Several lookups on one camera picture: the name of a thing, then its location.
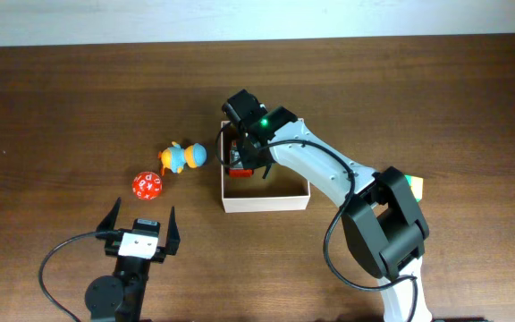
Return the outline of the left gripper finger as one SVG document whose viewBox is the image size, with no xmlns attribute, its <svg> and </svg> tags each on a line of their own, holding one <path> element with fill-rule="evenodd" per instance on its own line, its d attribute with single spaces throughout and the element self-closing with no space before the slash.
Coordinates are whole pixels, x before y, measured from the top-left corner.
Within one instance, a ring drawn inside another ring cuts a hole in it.
<svg viewBox="0 0 515 322">
<path fill-rule="evenodd" d="M 181 237 L 176 223 L 175 207 L 171 208 L 169 223 L 167 227 L 167 235 L 165 241 L 165 254 L 175 256 L 178 252 Z"/>
<path fill-rule="evenodd" d="M 118 198 L 111 210 L 106 214 L 106 216 L 101 220 L 96 228 L 96 238 L 99 240 L 105 240 L 111 232 L 114 230 L 114 225 L 116 223 L 116 219 L 118 217 L 120 206 L 122 204 L 122 199 Z"/>
</svg>

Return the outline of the red toy car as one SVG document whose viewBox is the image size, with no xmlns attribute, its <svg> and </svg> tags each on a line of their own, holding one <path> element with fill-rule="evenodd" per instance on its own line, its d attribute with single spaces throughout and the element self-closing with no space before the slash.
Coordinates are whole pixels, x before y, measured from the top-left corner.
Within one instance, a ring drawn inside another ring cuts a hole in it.
<svg viewBox="0 0 515 322">
<path fill-rule="evenodd" d="M 241 162 L 241 155 L 237 148 L 237 142 L 233 140 L 229 149 L 229 164 L 228 175 L 231 178 L 250 178 L 254 171 L 252 169 L 245 169 Z"/>
</svg>

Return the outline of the multicolour puzzle cube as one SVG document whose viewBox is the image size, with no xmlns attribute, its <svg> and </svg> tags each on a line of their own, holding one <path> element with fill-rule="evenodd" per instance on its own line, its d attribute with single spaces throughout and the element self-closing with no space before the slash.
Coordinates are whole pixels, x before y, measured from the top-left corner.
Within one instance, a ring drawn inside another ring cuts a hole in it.
<svg viewBox="0 0 515 322">
<path fill-rule="evenodd" d="M 415 200 L 417 202 L 421 201 L 423 198 L 424 179 L 412 175 L 405 175 L 405 178 L 409 184 L 413 196 L 415 197 Z"/>
</svg>

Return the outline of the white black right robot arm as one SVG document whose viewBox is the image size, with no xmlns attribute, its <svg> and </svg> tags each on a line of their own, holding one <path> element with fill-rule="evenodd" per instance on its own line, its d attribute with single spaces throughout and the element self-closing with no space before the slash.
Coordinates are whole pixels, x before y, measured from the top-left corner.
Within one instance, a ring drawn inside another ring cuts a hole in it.
<svg viewBox="0 0 515 322">
<path fill-rule="evenodd" d="M 246 169 L 285 166 L 338 208 L 325 233 L 323 254 L 339 280 L 360 287 L 330 260 L 334 228 L 342 225 L 350 254 L 377 281 L 372 289 L 382 296 L 384 320 L 432 320 L 421 282 L 429 227 L 404 173 L 392 166 L 378 172 L 351 160 L 297 115 L 283 106 L 269 111 L 245 89 L 228 98 L 222 111 L 238 134 L 239 164 Z"/>
</svg>

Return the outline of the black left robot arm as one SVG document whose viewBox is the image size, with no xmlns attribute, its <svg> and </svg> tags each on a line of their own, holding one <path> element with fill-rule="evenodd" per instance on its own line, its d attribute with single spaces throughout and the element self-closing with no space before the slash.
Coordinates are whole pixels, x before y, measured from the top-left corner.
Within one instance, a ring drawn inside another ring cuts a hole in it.
<svg viewBox="0 0 515 322">
<path fill-rule="evenodd" d="M 175 218 L 170 212 L 165 244 L 158 244 L 161 225 L 138 218 L 130 229 L 114 228 L 122 201 L 97 226 L 97 238 L 105 242 L 105 254 L 116 258 L 114 271 L 90 283 L 85 304 L 93 321 L 140 322 L 150 266 L 174 256 L 181 242 Z"/>
</svg>

